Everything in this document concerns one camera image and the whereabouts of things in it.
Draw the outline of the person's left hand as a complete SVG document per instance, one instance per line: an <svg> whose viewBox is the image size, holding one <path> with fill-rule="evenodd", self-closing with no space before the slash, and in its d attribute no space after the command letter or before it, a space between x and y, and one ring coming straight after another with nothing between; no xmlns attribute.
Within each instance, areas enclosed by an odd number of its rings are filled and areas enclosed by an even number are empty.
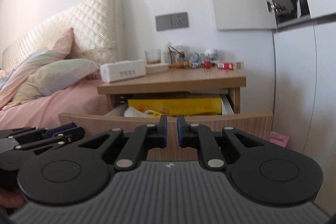
<svg viewBox="0 0 336 224"><path fill-rule="evenodd" d="M18 209L25 204L25 199L20 190L14 192L0 189L0 206L9 209Z"/></svg>

